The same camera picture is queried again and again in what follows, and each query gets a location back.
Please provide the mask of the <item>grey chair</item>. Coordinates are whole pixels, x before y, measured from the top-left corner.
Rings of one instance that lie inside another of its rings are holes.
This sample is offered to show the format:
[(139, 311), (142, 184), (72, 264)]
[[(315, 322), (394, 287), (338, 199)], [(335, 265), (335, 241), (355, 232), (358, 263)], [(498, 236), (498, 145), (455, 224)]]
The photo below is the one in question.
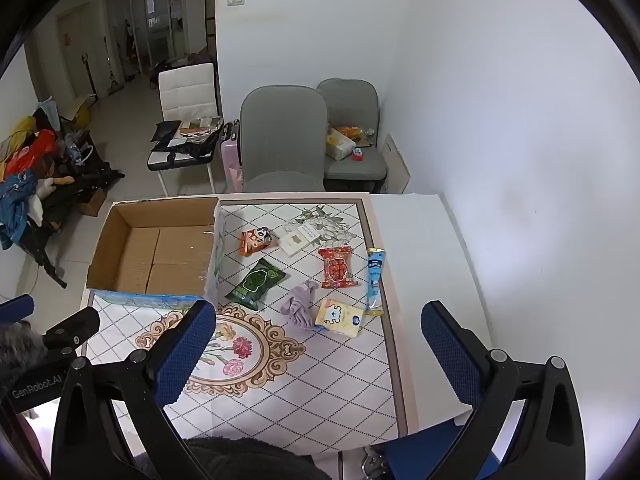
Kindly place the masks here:
[(322, 192), (328, 134), (322, 95), (304, 86), (263, 86), (240, 109), (243, 191)]
[(358, 127), (368, 144), (360, 146), (361, 160), (353, 160), (352, 155), (342, 160), (326, 155), (324, 180), (331, 181), (337, 188), (344, 185), (355, 190), (380, 192), (387, 176), (387, 165), (378, 150), (380, 103), (374, 85), (361, 79), (329, 78), (318, 84), (317, 91), (326, 101), (329, 125), (335, 129)]

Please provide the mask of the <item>tissue pack on chair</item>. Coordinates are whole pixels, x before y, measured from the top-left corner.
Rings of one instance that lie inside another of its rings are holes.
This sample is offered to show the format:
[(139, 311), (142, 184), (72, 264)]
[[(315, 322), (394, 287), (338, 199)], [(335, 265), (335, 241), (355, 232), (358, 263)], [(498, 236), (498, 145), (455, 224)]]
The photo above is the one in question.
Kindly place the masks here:
[(352, 139), (334, 128), (326, 136), (326, 154), (337, 162), (350, 156), (356, 147)]

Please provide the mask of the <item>black bag on chair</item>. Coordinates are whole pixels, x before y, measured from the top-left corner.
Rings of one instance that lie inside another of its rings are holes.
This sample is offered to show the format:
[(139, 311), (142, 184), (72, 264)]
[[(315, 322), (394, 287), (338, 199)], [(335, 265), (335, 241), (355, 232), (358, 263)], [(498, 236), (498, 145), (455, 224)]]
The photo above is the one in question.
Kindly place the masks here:
[(220, 117), (171, 120), (156, 125), (152, 151), (202, 158), (215, 151), (224, 122)]

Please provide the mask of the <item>near grey chair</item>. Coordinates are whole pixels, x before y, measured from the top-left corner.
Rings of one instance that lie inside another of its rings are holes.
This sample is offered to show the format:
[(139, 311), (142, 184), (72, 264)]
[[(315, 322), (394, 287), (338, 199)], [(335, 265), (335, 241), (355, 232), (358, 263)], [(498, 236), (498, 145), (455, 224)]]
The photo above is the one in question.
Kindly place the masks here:
[(322, 192), (328, 134), (322, 95), (304, 86), (263, 86), (240, 109), (243, 191)]

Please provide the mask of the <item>far grey chair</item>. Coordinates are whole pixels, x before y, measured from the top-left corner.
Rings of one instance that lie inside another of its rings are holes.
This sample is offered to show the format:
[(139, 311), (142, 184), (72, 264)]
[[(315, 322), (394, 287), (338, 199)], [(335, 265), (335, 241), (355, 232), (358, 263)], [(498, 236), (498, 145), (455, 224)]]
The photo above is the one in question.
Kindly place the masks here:
[(326, 155), (324, 180), (331, 181), (337, 188), (344, 185), (355, 190), (380, 192), (387, 176), (387, 165), (378, 150), (380, 103), (374, 85), (361, 79), (329, 78), (318, 84), (317, 91), (326, 101), (329, 125), (335, 129), (358, 127), (368, 144), (360, 146), (361, 160), (353, 160), (352, 155), (342, 160)]

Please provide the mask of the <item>flat cardboard by wall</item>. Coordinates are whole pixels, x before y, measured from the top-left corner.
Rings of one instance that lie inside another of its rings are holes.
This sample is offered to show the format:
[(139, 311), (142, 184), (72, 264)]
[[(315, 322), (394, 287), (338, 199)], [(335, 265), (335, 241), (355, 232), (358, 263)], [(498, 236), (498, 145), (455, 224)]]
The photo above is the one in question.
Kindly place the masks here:
[(390, 133), (384, 139), (381, 153), (387, 167), (382, 192), (385, 194), (404, 194), (410, 182), (410, 171)]

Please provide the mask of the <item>pile of colourful clothes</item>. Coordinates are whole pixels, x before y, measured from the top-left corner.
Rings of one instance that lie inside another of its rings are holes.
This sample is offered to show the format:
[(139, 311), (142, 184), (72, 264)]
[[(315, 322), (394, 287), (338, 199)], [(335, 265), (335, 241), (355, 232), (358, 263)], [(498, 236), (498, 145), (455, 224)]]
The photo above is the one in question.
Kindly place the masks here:
[(38, 103), (1, 141), (1, 248), (16, 245), (29, 222), (38, 228), (56, 207), (70, 207), (77, 197), (72, 176), (57, 177), (63, 155), (61, 117), (54, 99)]

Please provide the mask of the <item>small brown cardboard box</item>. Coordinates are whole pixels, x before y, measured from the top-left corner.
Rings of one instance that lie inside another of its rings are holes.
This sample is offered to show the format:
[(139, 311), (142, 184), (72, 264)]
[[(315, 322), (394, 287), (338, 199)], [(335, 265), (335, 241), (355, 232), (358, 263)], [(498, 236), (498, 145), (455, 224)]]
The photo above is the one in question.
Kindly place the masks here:
[(84, 216), (96, 218), (105, 200), (106, 193), (103, 188), (95, 188), (94, 190), (82, 192), (78, 198), (76, 209)]

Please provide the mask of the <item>small white box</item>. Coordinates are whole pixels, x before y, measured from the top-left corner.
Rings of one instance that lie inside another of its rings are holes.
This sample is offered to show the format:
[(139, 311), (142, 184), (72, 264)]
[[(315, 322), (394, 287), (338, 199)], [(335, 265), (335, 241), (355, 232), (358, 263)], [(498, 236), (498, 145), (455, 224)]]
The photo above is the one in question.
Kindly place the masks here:
[(303, 249), (314, 244), (320, 236), (321, 233), (310, 223), (286, 226), (283, 234), (279, 238), (279, 247), (285, 255), (293, 257)]

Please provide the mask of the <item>red floral snack bag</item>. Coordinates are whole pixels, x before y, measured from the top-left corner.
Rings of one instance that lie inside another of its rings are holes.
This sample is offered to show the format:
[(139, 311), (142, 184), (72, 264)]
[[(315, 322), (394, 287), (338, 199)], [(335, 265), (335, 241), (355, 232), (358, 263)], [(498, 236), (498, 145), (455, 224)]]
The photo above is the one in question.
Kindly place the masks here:
[(323, 288), (345, 288), (357, 286), (358, 281), (350, 272), (350, 246), (326, 247), (318, 250), (322, 259), (323, 276), (321, 286)]

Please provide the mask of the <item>patterned white tablecloth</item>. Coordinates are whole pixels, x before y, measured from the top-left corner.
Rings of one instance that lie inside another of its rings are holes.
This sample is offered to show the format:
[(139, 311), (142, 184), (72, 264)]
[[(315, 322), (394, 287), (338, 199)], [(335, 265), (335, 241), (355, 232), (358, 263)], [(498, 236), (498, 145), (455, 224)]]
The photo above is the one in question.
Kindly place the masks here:
[[(394, 440), (466, 412), (420, 327), (424, 304), (438, 300), (462, 325), (481, 337), (488, 334), (469, 265), (439, 197), (321, 192), (215, 197), (224, 219), (214, 304), (218, 325), (178, 400), (168, 405), (179, 434), (249, 436), (316, 454)], [(286, 226), (301, 223), (312, 224), (321, 236), (288, 257), (279, 238)], [(261, 226), (278, 239), (242, 257), (241, 232)], [(384, 313), (364, 318), (355, 338), (319, 327), (300, 330), (280, 313), (293, 287), (321, 281), (318, 250), (338, 244), (352, 248), (350, 272), (358, 285), (318, 287), (315, 307), (324, 298), (363, 307), (368, 249), (386, 252)], [(253, 311), (226, 295), (260, 258), (286, 278)], [(84, 299), (102, 322), (88, 343), (88, 355), (98, 363), (149, 349), (190, 308), (125, 307), (88, 289)]]

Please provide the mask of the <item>small red item on chair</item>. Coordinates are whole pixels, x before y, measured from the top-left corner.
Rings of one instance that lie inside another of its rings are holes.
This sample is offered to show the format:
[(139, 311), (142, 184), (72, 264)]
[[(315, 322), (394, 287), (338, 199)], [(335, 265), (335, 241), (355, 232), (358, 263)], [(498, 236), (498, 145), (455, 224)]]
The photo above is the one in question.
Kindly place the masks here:
[(361, 162), (363, 160), (363, 150), (361, 148), (355, 148), (352, 151), (352, 159), (356, 160), (356, 162)]

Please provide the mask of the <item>yellow bear tissue pack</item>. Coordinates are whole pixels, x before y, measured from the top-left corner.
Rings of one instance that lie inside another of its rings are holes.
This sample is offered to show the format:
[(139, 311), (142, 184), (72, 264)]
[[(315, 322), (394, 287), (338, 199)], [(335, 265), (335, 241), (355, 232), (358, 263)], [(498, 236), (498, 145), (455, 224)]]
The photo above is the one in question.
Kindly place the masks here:
[(314, 324), (322, 330), (328, 330), (349, 338), (355, 338), (361, 328), (366, 311), (351, 304), (324, 298)]

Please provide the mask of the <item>open cardboard box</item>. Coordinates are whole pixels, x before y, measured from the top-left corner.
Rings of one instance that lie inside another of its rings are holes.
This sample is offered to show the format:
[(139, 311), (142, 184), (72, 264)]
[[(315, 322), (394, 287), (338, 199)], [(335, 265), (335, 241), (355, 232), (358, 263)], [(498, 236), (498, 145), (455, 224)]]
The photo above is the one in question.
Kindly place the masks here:
[(213, 195), (116, 203), (96, 242), (86, 289), (125, 307), (216, 304), (223, 228)]

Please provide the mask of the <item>white padded chair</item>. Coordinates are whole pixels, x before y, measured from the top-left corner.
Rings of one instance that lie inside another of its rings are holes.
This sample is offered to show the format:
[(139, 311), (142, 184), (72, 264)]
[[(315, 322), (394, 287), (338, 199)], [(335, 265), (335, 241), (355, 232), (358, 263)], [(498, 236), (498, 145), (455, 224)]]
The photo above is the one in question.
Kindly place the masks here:
[[(218, 110), (213, 64), (206, 63), (165, 70), (158, 75), (158, 91), (160, 92), (160, 110), (163, 115), (162, 122), (193, 120), (202, 117), (220, 117), (222, 119)], [(146, 164), (149, 170), (157, 174), (160, 187), (166, 197), (169, 196), (169, 191), (164, 173), (173, 169), (194, 166), (203, 166), (206, 169), (210, 189), (215, 193), (213, 172), (215, 152), (216, 148), (208, 156), (193, 158), (183, 154), (151, 151)]]

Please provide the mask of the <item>purple knotted cloth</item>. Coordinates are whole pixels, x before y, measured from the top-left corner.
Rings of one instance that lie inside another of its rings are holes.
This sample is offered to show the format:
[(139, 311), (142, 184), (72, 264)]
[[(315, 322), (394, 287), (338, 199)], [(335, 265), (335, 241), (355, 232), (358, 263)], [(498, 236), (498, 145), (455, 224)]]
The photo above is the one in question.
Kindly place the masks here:
[(300, 330), (314, 328), (311, 307), (314, 305), (314, 291), (318, 287), (319, 284), (314, 280), (304, 281), (293, 287), (280, 305), (280, 313)]

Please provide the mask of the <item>orange panda snack bag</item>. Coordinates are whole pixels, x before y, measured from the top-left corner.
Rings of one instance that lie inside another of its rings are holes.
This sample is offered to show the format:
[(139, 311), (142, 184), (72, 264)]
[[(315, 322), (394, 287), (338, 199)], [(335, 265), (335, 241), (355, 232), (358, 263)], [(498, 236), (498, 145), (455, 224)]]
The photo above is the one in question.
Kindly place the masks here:
[(277, 239), (277, 235), (266, 226), (242, 231), (239, 254), (242, 257), (256, 254), (256, 252), (269, 248)]

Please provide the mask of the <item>green wet wipes pack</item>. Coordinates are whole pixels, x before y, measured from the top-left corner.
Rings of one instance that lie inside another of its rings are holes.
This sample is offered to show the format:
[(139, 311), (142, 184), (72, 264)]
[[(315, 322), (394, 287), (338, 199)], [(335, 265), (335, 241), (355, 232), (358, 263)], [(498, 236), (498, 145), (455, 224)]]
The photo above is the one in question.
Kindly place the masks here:
[(226, 298), (234, 304), (259, 311), (262, 297), (285, 278), (283, 270), (267, 259), (260, 258), (239, 284), (228, 292)]

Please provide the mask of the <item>blue long snack tube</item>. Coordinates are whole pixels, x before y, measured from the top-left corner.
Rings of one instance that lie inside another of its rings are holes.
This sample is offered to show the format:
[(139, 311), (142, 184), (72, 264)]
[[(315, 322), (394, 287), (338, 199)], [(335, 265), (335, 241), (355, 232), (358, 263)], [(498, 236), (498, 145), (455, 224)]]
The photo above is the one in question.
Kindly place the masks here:
[(368, 249), (368, 292), (367, 312), (380, 316), (384, 313), (381, 278), (386, 252), (382, 248)]

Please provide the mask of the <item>pink suitcase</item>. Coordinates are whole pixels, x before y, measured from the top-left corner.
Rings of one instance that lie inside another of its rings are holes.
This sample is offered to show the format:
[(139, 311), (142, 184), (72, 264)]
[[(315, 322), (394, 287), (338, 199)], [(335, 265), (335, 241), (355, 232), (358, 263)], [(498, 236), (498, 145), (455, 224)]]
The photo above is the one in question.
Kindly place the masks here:
[(239, 119), (235, 119), (233, 122), (227, 122), (224, 125), (224, 132), (222, 133), (220, 154), (229, 193), (241, 193), (243, 187), (239, 140)]

